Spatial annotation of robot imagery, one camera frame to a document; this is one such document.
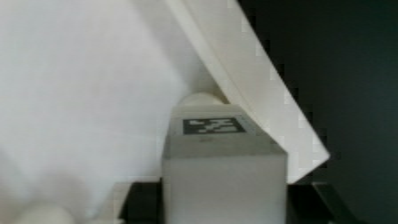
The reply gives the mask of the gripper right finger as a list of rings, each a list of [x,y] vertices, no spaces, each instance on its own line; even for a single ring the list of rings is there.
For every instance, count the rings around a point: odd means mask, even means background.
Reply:
[[[313,188],[320,196],[322,203],[331,212],[332,219],[329,224],[363,224],[348,209],[338,191],[327,182],[315,182]]]

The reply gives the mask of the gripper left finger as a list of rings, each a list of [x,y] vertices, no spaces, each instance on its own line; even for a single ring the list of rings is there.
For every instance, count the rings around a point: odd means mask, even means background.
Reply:
[[[132,186],[130,182],[119,182],[114,184],[105,204],[87,224],[124,224],[124,219],[121,218],[121,212],[130,186]]]

